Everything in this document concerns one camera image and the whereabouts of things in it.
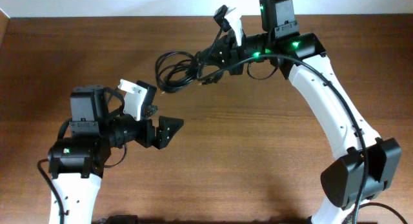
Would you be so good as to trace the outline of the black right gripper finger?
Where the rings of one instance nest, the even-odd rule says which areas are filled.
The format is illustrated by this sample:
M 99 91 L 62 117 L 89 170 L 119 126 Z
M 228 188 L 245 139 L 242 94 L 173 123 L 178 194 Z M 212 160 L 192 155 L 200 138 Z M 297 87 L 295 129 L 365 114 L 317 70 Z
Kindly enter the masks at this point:
M 211 74 L 208 74 L 206 76 L 203 76 L 203 71 L 199 70 L 197 72 L 197 80 L 199 81 L 199 85 L 209 85 L 212 83 L 217 83 L 219 80 L 221 80 L 224 76 L 224 73 L 226 72 L 226 69 L 219 69 Z
M 195 54 L 195 58 L 195 66 L 224 66 L 226 63 L 225 52 L 222 49 L 210 51 L 210 48 L 207 48 L 205 50 L 198 51 Z

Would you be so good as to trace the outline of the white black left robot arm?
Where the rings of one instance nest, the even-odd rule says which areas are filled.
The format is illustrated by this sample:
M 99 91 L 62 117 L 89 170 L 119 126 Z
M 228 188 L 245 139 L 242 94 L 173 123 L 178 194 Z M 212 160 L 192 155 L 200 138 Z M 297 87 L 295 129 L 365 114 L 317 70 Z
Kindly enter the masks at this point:
M 122 81 L 112 89 L 76 87 L 70 96 L 72 117 L 59 129 L 42 171 L 51 190 L 50 223 L 91 223 L 96 197 L 112 148 L 127 149 L 133 141 L 145 148 L 165 148 L 184 121 L 159 117 L 152 101 L 156 87 Z

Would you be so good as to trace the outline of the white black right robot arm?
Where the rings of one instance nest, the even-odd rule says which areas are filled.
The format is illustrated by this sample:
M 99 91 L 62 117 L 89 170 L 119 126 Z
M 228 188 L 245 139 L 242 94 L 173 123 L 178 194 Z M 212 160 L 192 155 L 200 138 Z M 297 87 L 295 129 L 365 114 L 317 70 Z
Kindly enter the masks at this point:
M 222 6 L 214 14 L 225 35 L 201 53 L 218 67 L 203 78 L 217 81 L 224 72 L 240 75 L 251 63 L 270 61 L 304 97 L 319 121 L 334 162 L 321 173 L 325 193 L 309 223 L 355 223 L 361 208 L 373 206 L 388 189 L 401 157 L 393 139 L 383 139 L 358 112 L 338 81 L 326 50 L 313 33 L 302 34 L 292 0 L 259 0 L 263 33 L 247 36 L 241 15 Z

